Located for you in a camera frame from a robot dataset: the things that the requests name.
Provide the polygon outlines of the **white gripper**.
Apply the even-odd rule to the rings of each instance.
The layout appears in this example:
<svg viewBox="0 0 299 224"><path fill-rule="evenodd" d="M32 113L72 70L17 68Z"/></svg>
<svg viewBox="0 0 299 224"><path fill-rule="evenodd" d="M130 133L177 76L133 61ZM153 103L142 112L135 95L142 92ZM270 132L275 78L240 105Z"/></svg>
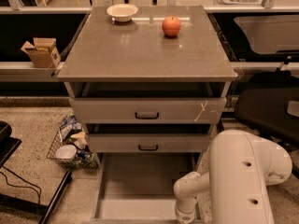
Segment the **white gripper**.
<svg viewBox="0 0 299 224"><path fill-rule="evenodd" d="M195 219L195 206L198 203L196 181L199 177L198 173L190 172L174 184L175 215L178 224L191 224Z"/></svg>

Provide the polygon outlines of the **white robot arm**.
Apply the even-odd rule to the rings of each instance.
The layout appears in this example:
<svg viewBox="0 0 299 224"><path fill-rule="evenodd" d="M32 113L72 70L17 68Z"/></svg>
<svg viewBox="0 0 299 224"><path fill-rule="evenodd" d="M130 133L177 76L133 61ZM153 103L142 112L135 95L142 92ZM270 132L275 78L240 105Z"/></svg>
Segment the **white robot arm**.
<svg viewBox="0 0 299 224"><path fill-rule="evenodd" d="M209 147L209 171L192 171L173 187L178 223L194 221L198 195L209 191L213 224L275 224L267 188L291 174L291 157L277 143L240 130L221 132Z"/></svg>

